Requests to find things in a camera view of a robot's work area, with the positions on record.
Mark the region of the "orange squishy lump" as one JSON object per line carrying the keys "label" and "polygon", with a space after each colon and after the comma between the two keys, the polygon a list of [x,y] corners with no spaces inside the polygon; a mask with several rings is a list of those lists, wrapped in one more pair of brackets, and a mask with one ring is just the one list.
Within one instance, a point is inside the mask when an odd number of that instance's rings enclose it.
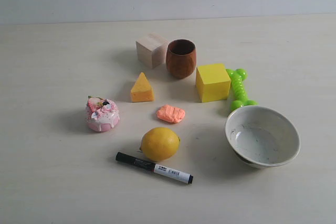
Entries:
{"label": "orange squishy lump", "polygon": [[175,106],[164,105],[156,112],[158,119],[168,123],[179,123],[185,117],[185,111]]}

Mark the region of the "yellow cheese wedge toy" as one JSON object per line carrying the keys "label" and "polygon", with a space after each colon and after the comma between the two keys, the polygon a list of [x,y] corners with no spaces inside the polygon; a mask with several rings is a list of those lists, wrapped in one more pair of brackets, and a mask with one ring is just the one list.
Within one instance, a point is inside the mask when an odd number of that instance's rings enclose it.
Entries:
{"label": "yellow cheese wedge toy", "polygon": [[154,101],[154,91],[146,78],[144,72],[141,72],[130,91],[132,102],[150,102]]}

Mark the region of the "brown wooden cup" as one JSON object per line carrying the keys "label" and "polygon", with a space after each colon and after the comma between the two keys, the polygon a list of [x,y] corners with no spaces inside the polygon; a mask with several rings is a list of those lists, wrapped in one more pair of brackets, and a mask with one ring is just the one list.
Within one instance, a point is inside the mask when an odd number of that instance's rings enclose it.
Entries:
{"label": "brown wooden cup", "polygon": [[192,41],[177,39],[169,43],[166,68],[177,79],[190,76],[196,68],[196,47]]}

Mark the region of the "yellow lemon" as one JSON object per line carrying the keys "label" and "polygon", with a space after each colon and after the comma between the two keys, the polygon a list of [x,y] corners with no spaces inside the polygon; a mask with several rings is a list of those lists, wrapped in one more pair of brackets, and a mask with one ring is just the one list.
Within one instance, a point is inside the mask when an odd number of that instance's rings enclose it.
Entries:
{"label": "yellow lemon", "polygon": [[167,127],[156,127],[146,132],[140,150],[150,160],[160,162],[172,157],[180,145],[178,135]]}

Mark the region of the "yellow cube block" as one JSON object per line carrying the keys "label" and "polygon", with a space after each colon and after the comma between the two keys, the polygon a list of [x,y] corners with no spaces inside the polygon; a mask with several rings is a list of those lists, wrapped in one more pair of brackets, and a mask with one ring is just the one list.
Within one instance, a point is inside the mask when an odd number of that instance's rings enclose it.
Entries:
{"label": "yellow cube block", "polygon": [[226,100],[231,79],[223,63],[197,66],[196,88],[201,102]]}

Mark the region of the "light wooden cube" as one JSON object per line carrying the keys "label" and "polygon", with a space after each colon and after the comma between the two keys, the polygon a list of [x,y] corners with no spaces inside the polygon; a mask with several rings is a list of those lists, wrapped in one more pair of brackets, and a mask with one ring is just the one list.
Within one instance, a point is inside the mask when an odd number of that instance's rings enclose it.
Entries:
{"label": "light wooden cube", "polygon": [[136,40],[138,60],[154,69],[166,61],[168,40],[156,33],[149,33]]}

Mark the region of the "pink cake toy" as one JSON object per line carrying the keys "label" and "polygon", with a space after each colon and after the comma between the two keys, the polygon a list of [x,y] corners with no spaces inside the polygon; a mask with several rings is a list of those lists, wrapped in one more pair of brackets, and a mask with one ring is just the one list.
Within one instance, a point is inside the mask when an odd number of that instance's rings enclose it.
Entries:
{"label": "pink cake toy", "polygon": [[88,96],[86,122],[96,132],[106,132],[120,122],[117,104],[109,99]]}

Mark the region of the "green bone toy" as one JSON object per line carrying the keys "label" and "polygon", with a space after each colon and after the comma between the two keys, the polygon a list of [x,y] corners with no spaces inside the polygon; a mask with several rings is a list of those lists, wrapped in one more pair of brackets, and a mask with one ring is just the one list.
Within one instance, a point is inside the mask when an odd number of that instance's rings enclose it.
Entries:
{"label": "green bone toy", "polygon": [[234,93],[235,100],[231,103],[230,110],[233,112],[238,108],[248,106],[248,105],[257,105],[257,102],[250,100],[245,90],[244,80],[247,78],[247,71],[244,69],[226,69],[230,80],[231,88]]}

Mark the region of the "black white marker pen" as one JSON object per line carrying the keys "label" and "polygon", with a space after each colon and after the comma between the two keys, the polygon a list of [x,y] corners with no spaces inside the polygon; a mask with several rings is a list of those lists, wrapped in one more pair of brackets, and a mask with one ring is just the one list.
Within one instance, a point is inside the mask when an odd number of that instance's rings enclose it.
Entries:
{"label": "black white marker pen", "polygon": [[125,153],[118,152],[115,158],[115,160],[118,162],[129,164],[134,167],[141,168],[143,170],[147,170],[155,174],[183,182],[185,184],[192,184],[193,182],[194,177],[191,174],[163,165],[159,165],[151,161],[145,161],[143,159],[130,156]]}

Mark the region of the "white ceramic bowl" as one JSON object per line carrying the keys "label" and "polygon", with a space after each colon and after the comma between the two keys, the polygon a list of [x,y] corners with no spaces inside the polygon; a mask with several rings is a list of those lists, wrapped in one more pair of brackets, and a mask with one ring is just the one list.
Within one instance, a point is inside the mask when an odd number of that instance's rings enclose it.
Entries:
{"label": "white ceramic bowl", "polygon": [[295,126],[279,112],[259,105],[233,111],[224,131],[236,156],[258,169],[290,163],[301,147]]}

